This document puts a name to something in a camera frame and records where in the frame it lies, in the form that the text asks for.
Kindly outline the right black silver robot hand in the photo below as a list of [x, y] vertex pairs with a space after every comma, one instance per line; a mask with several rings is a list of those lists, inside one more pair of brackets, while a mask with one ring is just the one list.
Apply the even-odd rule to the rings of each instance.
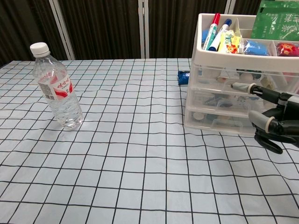
[[299, 97], [285, 92], [277, 92], [255, 83], [234, 82], [231, 88], [259, 96], [261, 99], [276, 104], [275, 108], [263, 113], [251, 110], [249, 120], [256, 128], [255, 140], [276, 154], [283, 150], [273, 141], [299, 146]]

